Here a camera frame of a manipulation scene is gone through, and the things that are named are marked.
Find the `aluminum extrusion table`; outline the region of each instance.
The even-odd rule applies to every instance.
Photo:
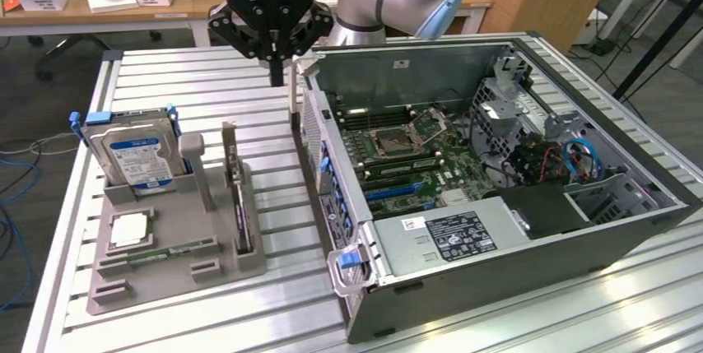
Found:
[[[692,163],[541,39],[529,35],[522,39],[670,174],[703,196],[701,173]],[[569,104],[544,78],[534,74],[532,79],[533,90],[550,108],[566,112]],[[228,47],[130,51],[102,63],[90,111],[173,103],[182,130],[202,133],[208,145],[204,161],[210,165],[222,158],[221,121],[236,121],[240,154],[254,173],[269,271],[252,279],[89,316],[85,294],[102,173],[81,146],[23,352],[562,353],[703,348],[703,212],[649,239],[601,272],[376,341],[346,344],[290,137],[288,91],[285,87],[269,88],[266,71]]]

